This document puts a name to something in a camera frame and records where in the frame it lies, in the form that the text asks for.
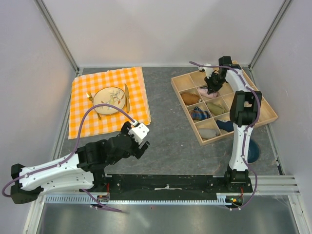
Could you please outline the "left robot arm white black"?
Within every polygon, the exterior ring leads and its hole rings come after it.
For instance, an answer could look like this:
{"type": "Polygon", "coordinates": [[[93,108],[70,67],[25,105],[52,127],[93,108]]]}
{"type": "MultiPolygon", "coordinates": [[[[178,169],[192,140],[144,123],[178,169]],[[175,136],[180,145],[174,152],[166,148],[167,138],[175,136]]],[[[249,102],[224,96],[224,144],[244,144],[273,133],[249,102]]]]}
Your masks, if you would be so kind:
{"type": "Polygon", "coordinates": [[[31,167],[14,164],[10,197],[25,204],[53,192],[101,192],[107,186],[105,167],[131,156],[140,159],[150,145],[144,141],[149,131],[144,123],[126,122],[117,136],[87,143],[63,158],[31,167]]]}

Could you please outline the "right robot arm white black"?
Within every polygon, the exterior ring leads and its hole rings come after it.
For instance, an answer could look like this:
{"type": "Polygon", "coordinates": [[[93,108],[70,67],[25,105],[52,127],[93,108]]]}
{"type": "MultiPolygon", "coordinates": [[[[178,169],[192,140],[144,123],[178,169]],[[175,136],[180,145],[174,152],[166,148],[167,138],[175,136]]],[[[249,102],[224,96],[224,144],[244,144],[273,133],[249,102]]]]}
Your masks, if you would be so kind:
{"type": "Polygon", "coordinates": [[[262,93],[255,91],[243,77],[238,64],[233,64],[230,56],[218,60],[218,71],[210,64],[198,67],[205,73],[204,81],[209,92],[218,92],[224,83],[234,91],[230,107],[230,121],[234,128],[232,156],[224,175],[223,186],[229,192],[236,191],[241,184],[249,184],[248,150],[250,137],[260,117],[262,93]]]}

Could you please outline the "pink underwear navy trim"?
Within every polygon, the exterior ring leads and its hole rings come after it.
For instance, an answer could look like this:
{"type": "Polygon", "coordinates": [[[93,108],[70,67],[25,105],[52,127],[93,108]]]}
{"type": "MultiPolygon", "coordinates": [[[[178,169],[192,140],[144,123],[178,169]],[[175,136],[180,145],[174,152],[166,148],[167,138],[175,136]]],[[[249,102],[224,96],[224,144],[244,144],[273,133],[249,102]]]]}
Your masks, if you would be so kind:
{"type": "Polygon", "coordinates": [[[197,90],[202,97],[206,97],[206,98],[210,98],[210,99],[217,97],[217,93],[215,93],[215,92],[209,93],[207,87],[199,87],[197,90]]]}

